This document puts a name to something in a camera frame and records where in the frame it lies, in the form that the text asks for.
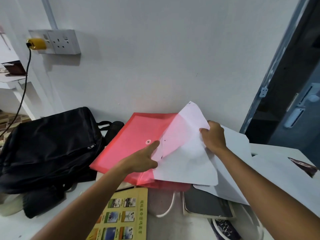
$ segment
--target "hand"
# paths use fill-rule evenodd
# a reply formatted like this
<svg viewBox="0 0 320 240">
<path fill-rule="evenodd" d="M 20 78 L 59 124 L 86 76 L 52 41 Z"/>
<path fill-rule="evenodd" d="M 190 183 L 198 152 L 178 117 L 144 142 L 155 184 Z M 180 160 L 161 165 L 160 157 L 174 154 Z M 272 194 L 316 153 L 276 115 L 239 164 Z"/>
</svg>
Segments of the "hand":
<svg viewBox="0 0 320 240">
<path fill-rule="evenodd" d="M 158 163 L 151 159 L 151 154 L 159 146 L 160 141 L 154 141 L 152 144 L 145 148 L 131 154 L 130 156 L 122 159 L 119 163 L 123 166 L 126 172 L 145 172 L 151 168 L 156 168 Z"/>
<path fill-rule="evenodd" d="M 221 150 L 228 150 L 224 137 L 224 129 L 221 125 L 210 120 L 208 120 L 208 124 L 210 125 L 210 130 L 204 128 L 199 129 L 206 147 L 214 154 L 217 154 Z"/>
</svg>

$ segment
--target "black bag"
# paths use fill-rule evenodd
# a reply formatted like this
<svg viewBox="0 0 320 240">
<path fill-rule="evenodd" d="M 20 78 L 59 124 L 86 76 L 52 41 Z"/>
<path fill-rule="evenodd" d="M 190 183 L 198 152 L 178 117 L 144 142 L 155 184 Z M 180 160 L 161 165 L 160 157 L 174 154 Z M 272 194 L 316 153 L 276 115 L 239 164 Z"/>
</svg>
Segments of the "black bag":
<svg viewBox="0 0 320 240">
<path fill-rule="evenodd" d="M 19 124 L 0 154 L 0 192 L 28 192 L 24 209 L 31 218 L 61 201 L 73 183 L 95 180 L 89 165 L 124 125 L 99 123 L 105 124 L 106 138 L 87 107 Z M 35 199 L 45 196 L 46 206 L 39 207 Z"/>
</svg>

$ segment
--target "patterned floor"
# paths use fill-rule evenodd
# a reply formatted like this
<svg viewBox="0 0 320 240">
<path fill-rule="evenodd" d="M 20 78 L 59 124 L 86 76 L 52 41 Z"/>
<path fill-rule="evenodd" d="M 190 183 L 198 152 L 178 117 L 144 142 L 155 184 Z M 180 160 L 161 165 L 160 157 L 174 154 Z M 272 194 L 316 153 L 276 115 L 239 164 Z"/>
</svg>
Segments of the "patterned floor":
<svg viewBox="0 0 320 240">
<path fill-rule="evenodd" d="M 7 126 L 10 124 L 10 122 L 14 119 L 14 116 L 15 116 L 14 113 L 0 112 L 0 135 L 7 128 Z M 11 131 L 20 123 L 27 122 L 27 121 L 31 121 L 29 116 L 18 115 L 14 124 L 11 125 L 11 127 L 8 129 L 8 131 L 2 137 L 0 137 L 0 151 L 2 149 L 3 144 L 6 141 L 6 138 L 10 135 Z"/>
</svg>

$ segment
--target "wall socket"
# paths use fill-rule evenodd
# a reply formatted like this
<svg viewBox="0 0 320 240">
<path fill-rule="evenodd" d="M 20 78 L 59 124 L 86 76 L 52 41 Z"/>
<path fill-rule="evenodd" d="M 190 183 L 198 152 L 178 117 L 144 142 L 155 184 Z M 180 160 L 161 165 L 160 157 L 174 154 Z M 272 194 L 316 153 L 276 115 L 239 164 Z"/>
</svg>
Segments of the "wall socket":
<svg viewBox="0 0 320 240">
<path fill-rule="evenodd" d="M 81 50 L 73 29 L 29 30 L 32 38 L 45 40 L 47 49 L 38 50 L 39 54 L 78 55 Z"/>
</svg>

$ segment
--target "black power cable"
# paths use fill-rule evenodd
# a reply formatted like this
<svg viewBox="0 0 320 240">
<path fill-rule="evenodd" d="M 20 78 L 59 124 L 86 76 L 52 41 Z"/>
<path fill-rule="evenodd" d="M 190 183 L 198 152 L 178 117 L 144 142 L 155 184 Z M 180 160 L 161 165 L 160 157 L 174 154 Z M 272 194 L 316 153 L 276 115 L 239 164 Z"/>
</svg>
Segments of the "black power cable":
<svg viewBox="0 0 320 240">
<path fill-rule="evenodd" d="M 12 126 L 12 124 L 14 123 L 14 121 L 16 120 L 16 118 L 18 117 L 18 114 L 19 114 L 19 112 L 20 112 L 20 109 L 21 109 L 21 106 L 22 106 L 22 102 L 23 102 L 23 99 L 24 99 L 24 95 L 26 94 L 28 71 L 29 71 L 29 65 L 30 65 L 30 61 L 31 61 L 31 49 L 30 49 L 31 44 L 30 44 L 30 43 L 27 43 L 26 46 L 27 46 L 28 49 L 29 49 L 29 60 L 28 60 L 27 66 L 26 66 L 26 80 L 25 80 L 25 84 L 24 84 L 24 91 L 23 91 L 23 95 L 22 95 L 22 98 L 21 98 L 21 103 L 20 103 L 20 105 L 19 105 L 19 108 L 18 108 L 18 111 L 17 111 L 17 113 L 16 113 L 16 116 L 14 117 L 13 121 L 11 121 L 10 125 L 4 130 L 4 132 L 2 132 L 2 134 L 0 135 L 0 138 L 8 131 L 8 129 L 10 128 L 10 126 Z"/>
</svg>

